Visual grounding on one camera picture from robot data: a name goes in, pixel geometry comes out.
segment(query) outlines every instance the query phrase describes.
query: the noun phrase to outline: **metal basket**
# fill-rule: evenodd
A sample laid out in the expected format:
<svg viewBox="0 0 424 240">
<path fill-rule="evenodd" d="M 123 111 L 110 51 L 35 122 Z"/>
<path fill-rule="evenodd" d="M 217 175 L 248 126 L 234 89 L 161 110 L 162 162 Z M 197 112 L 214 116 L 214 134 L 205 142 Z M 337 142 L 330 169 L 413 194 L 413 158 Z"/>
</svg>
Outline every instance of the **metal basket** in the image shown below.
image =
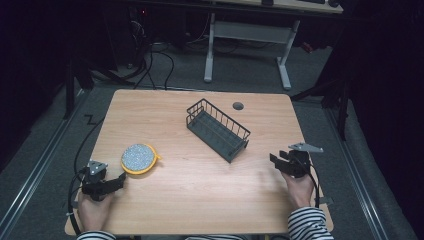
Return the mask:
<svg viewBox="0 0 424 240">
<path fill-rule="evenodd" d="M 250 131 L 206 99 L 187 109 L 187 128 L 231 163 L 247 147 Z"/>
</svg>

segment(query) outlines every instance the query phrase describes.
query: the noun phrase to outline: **wooden table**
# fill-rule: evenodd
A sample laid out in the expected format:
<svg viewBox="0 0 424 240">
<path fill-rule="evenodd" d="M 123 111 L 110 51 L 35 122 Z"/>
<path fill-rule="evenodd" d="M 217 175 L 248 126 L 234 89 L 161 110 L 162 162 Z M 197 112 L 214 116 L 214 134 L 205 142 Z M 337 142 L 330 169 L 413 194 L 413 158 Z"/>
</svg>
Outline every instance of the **wooden table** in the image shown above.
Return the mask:
<svg viewBox="0 0 424 240">
<path fill-rule="evenodd" d="M 231 164 L 186 127 L 187 108 L 202 98 L 251 131 L 247 148 Z M 235 110 L 234 102 L 244 109 Z M 143 175 L 127 176 L 104 230 L 116 235 L 287 232 L 293 208 L 269 154 L 301 141 L 287 95 L 118 90 L 92 159 L 109 164 L 108 179 L 123 172 L 122 153 L 133 144 L 150 144 L 162 159 Z M 321 207 L 332 230 L 328 209 Z M 65 231 L 74 234 L 69 221 Z"/>
</svg>

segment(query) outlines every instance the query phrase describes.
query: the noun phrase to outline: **round container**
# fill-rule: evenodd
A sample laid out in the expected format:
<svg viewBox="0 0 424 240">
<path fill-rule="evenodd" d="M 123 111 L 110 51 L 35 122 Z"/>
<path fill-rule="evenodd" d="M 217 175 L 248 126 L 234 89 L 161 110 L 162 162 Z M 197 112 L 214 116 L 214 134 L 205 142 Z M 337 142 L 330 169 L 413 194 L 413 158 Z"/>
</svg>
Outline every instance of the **round container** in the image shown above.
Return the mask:
<svg viewBox="0 0 424 240">
<path fill-rule="evenodd" d="M 147 144 L 134 144 L 122 154 L 121 165 L 129 174 L 142 174 L 149 171 L 161 157 Z"/>
</svg>

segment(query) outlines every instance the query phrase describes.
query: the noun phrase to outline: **hand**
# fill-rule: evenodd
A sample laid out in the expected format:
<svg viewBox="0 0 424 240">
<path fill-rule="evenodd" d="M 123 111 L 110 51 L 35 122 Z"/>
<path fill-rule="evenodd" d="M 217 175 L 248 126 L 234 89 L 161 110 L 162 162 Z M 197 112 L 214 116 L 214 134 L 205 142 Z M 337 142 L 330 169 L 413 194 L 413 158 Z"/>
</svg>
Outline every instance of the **hand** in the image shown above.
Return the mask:
<svg viewBox="0 0 424 240">
<path fill-rule="evenodd" d="M 114 193 L 106 195 L 101 202 L 96 202 L 89 195 L 78 194 L 78 215 L 84 231 L 101 231 L 108 215 Z"/>
<path fill-rule="evenodd" d="M 281 172 L 287 182 L 290 201 L 296 209 L 311 206 L 311 196 L 314 190 L 314 184 L 309 175 L 300 178 L 294 178 Z"/>
</svg>

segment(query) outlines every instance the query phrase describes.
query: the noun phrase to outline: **wire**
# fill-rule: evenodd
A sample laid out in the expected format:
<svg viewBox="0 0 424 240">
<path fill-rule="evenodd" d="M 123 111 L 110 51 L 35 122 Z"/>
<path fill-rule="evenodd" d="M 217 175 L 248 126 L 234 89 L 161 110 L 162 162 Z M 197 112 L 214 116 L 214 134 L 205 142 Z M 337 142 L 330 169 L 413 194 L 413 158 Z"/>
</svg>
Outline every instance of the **wire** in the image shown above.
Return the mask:
<svg viewBox="0 0 424 240">
<path fill-rule="evenodd" d="M 153 52 L 152 52 L 152 45 L 150 45 L 150 65 L 149 68 L 146 70 L 146 73 L 144 73 L 143 76 L 141 76 L 140 80 L 134 85 L 133 89 L 137 89 L 138 85 L 143 81 L 144 77 L 150 72 L 150 69 L 152 69 L 153 65 Z"/>
<path fill-rule="evenodd" d="M 81 234 L 81 230 L 78 227 L 78 223 L 74 215 L 74 208 L 72 207 L 72 196 L 79 189 L 77 188 L 76 190 L 74 190 L 75 181 L 77 179 L 81 179 L 79 175 L 84 174 L 85 171 L 86 171 L 86 168 L 84 167 L 74 175 L 74 177 L 71 180 L 71 183 L 69 184 L 69 190 L 68 190 L 68 216 L 69 216 L 69 219 L 71 220 L 72 227 L 74 228 L 74 231 L 77 235 Z"/>
<path fill-rule="evenodd" d="M 196 40 L 187 42 L 186 44 L 195 43 L 195 42 L 198 42 L 198 41 L 203 41 L 204 39 L 208 39 L 207 37 L 205 37 L 205 38 L 202 38 L 202 37 L 205 35 L 206 29 L 208 28 L 208 23 L 209 23 L 210 18 L 211 18 L 211 14 L 209 13 L 208 17 L 206 19 L 205 27 L 203 28 L 202 33 L 199 35 L 199 37 Z"/>
<path fill-rule="evenodd" d="M 78 156 L 81 153 L 81 150 L 83 148 L 83 146 L 85 145 L 85 142 L 87 141 L 87 139 L 90 137 L 90 135 L 94 132 L 94 130 L 100 125 L 100 123 L 102 123 L 105 120 L 105 117 L 103 117 L 100 121 L 98 121 L 96 123 L 96 125 L 90 130 L 90 132 L 85 136 L 84 140 L 82 141 L 82 143 L 80 144 L 77 154 L 75 155 L 75 159 L 74 159 L 74 174 L 78 177 L 78 171 L 77 171 L 77 160 L 78 160 Z"/>
<path fill-rule="evenodd" d="M 171 67 L 171 70 L 170 70 L 170 71 L 169 71 L 169 73 L 168 73 L 168 76 L 166 76 L 165 84 L 164 84 L 164 86 L 165 86 L 165 90 L 168 90 L 168 87 L 167 87 L 167 85 L 168 85 L 168 80 L 169 80 L 169 77 L 171 76 L 172 72 L 174 71 L 174 66 L 175 66 L 175 64 L 174 64 L 174 60 L 172 59 L 172 57 L 171 57 L 171 56 L 169 56 L 169 55 L 168 55 L 168 54 L 166 54 L 166 53 L 163 53 L 163 52 L 154 52 L 154 53 L 162 54 L 162 55 L 164 55 L 164 56 L 168 57 L 168 58 L 169 58 L 169 60 L 171 60 L 172 67 Z"/>
<path fill-rule="evenodd" d="M 297 163 L 302 167 L 303 171 L 306 172 L 309 177 L 312 180 L 312 183 L 314 184 L 314 188 L 315 188 L 315 207 L 319 208 L 319 184 L 317 184 L 317 182 L 315 181 L 315 178 L 312 176 L 311 171 L 308 171 L 308 169 L 305 168 L 305 166 L 303 165 L 303 163 L 297 158 L 297 157 L 293 157 L 293 159 L 295 159 L 297 161 Z"/>
<path fill-rule="evenodd" d="M 153 90 L 156 90 L 157 88 L 156 88 L 155 82 L 152 79 L 152 75 L 150 73 L 147 73 L 147 75 L 149 76 L 150 82 L 152 83 Z"/>
</svg>

